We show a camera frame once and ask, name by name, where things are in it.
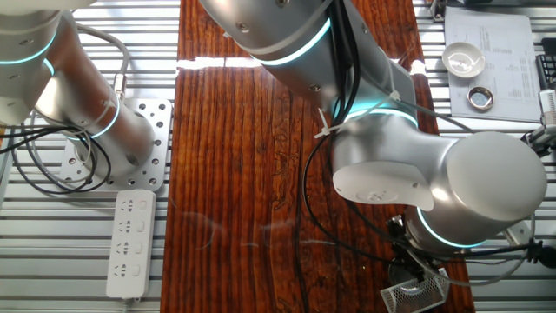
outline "metal base plate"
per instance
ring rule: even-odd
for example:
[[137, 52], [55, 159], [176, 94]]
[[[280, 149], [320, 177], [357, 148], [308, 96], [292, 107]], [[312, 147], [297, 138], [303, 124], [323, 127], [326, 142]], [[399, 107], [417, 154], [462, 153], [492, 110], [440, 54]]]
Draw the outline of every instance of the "metal base plate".
[[[126, 99], [126, 105], [131, 110], [141, 113], [151, 124], [155, 132], [155, 145], [147, 162], [139, 166], [136, 171], [126, 176], [111, 177], [107, 183], [98, 190], [159, 190], [164, 183], [166, 167], [166, 154], [170, 122], [172, 118], [172, 104], [162, 99]], [[67, 141], [63, 153], [60, 176], [75, 180], [86, 177], [90, 171], [82, 163], [75, 162], [76, 154], [74, 144]], [[100, 183], [104, 177], [93, 176], [93, 183]]]

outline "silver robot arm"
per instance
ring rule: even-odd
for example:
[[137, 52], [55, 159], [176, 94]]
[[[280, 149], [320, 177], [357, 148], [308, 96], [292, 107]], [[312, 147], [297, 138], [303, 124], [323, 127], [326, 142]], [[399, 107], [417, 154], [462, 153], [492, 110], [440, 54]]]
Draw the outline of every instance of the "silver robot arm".
[[[339, 96], [327, 1], [201, 0], [207, 12], [294, 93], [330, 113]], [[361, 84], [348, 118], [398, 91], [415, 104], [413, 81], [376, 44], [345, 1], [361, 59]], [[406, 227], [419, 248], [471, 248], [530, 216], [546, 173], [521, 141], [496, 133], [452, 139], [425, 134], [416, 111], [388, 99], [338, 131], [334, 188], [358, 203], [408, 204]]]
[[[36, 109], [49, 123], [85, 128], [107, 151], [112, 176], [123, 176], [146, 162], [154, 131], [123, 102], [125, 76], [118, 74], [112, 88], [83, 50], [67, 9], [94, 2], [0, 3], [0, 124], [19, 124]], [[86, 155], [82, 145], [76, 147], [80, 156]], [[96, 175], [107, 170], [106, 160], [100, 159]]]

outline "white cable tie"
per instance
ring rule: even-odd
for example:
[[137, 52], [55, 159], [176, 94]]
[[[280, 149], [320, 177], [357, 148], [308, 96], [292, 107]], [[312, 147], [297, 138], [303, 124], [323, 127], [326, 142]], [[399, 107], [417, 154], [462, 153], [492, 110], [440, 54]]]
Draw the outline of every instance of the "white cable tie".
[[321, 120], [324, 127], [322, 128], [320, 133], [314, 136], [315, 139], [330, 135], [330, 129], [328, 128], [327, 119], [324, 117], [324, 113], [322, 112], [321, 108], [319, 108], [319, 114], [321, 114]]
[[363, 112], [363, 114], [361, 114], [357, 117], [354, 117], [352, 119], [349, 119], [346, 122], [341, 123], [340, 125], [336, 125], [336, 126], [333, 126], [333, 127], [330, 127], [330, 128], [328, 127], [327, 121], [324, 118], [324, 114], [322, 113], [322, 110], [319, 108], [319, 113], [321, 113], [321, 119], [322, 119], [322, 123], [324, 124], [324, 127], [322, 128], [322, 131], [320, 133], [318, 133], [314, 136], [314, 138], [316, 139], [316, 138], [320, 138], [320, 137], [323, 137], [323, 136], [328, 136], [328, 135], [330, 135], [331, 131], [339, 130], [339, 129], [343, 128], [344, 126], [346, 126], [350, 123], [353, 123], [353, 122], [356, 122], [356, 121], [362, 119], [365, 115], [371, 113], [374, 109], [380, 107], [381, 105], [383, 105], [386, 101], [388, 101], [390, 99], [400, 101], [400, 93], [398, 91], [394, 90], [394, 91], [392, 91], [392, 93], [390, 93], [390, 95], [388, 95], [388, 97], [385, 97], [384, 99], [382, 99], [382, 101], [380, 101], [379, 103], [374, 105], [372, 108]]

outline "power strip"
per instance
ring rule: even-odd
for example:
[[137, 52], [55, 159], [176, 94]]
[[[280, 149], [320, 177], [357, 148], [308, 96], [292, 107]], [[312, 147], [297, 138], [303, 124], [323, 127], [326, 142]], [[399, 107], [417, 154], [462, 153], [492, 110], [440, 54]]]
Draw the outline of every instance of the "power strip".
[[156, 195], [152, 191], [118, 192], [106, 282], [107, 296], [130, 299], [147, 293], [155, 205]]

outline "wooden table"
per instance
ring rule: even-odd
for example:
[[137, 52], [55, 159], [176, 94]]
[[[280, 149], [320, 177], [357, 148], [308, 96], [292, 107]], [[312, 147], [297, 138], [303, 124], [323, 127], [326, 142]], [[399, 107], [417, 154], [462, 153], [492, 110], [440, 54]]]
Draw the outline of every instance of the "wooden table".
[[[411, 0], [354, 2], [391, 58], [401, 58], [406, 68], [423, 60]], [[249, 60], [223, 33], [198, 1], [182, 0], [179, 59]], [[427, 79], [417, 75], [414, 82], [419, 105], [432, 109]], [[420, 125], [438, 132], [431, 117], [420, 115]], [[303, 207], [302, 167], [320, 127], [316, 107], [262, 67], [180, 71], [162, 313], [387, 311], [380, 295], [390, 287], [387, 265], [330, 243]], [[391, 258], [390, 243], [366, 228], [332, 190], [325, 162], [318, 154], [308, 179], [310, 202], [323, 226], [361, 250]], [[362, 209], [385, 227], [404, 206]], [[467, 280], [465, 265], [450, 264], [447, 272]], [[447, 303], [436, 311], [474, 311], [471, 290], [451, 286]]]

